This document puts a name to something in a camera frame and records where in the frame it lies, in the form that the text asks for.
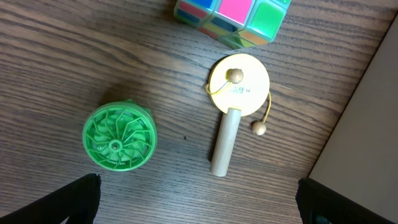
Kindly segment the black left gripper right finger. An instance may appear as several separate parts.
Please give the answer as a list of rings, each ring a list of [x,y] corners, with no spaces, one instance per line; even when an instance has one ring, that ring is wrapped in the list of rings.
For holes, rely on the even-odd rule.
[[[393,224],[310,178],[298,181],[295,200],[303,224]]]

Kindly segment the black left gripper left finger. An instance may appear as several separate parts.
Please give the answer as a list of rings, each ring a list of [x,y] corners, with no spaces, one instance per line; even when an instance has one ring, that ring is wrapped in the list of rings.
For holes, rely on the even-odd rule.
[[[100,198],[101,177],[87,174],[1,217],[1,223],[93,223]]]

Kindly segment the green plastic wheel toy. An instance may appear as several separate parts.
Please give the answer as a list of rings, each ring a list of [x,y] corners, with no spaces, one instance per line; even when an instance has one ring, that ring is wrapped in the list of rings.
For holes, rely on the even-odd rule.
[[[93,162],[118,172],[143,166],[155,153],[158,137],[150,110],[132,100],[107,103],[94,110],[81,136]]]

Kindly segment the yellow wooden rattle drum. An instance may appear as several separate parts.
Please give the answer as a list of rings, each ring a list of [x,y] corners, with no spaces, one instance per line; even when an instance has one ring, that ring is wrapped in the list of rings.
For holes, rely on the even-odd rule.
[[[268,102],[265,115],[253,122],[252,132],[266,133],[266,120],[271,110],[270,79],[262,62],[248,54],[234,54],[221,59],[212,69],[206,90],[223,113],[210,172],[217,177],[227,174],[239,123]]]

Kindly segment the colourful puzzle cube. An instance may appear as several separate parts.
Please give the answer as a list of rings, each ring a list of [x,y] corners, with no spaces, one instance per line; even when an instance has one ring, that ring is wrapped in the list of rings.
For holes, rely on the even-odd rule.
[[[232,49],[274,41],[291,0],[177,0],[174,17]]]

